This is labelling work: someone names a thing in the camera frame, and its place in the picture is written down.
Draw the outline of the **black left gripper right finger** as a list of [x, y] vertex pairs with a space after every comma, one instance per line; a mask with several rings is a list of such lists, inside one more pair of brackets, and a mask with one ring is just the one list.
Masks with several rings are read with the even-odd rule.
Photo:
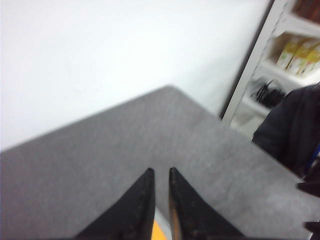
[[168, 204], [173, 240], [238, 240], [245, 235], [215, 211], [177, 168], [169, 169]]

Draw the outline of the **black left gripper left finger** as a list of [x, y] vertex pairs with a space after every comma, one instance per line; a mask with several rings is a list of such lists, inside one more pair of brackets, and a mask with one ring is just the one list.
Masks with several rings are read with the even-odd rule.
[[155, 205], [155, 171], [148, 168], [116, 203], [78, 233], [76, 238], [150, 240]]

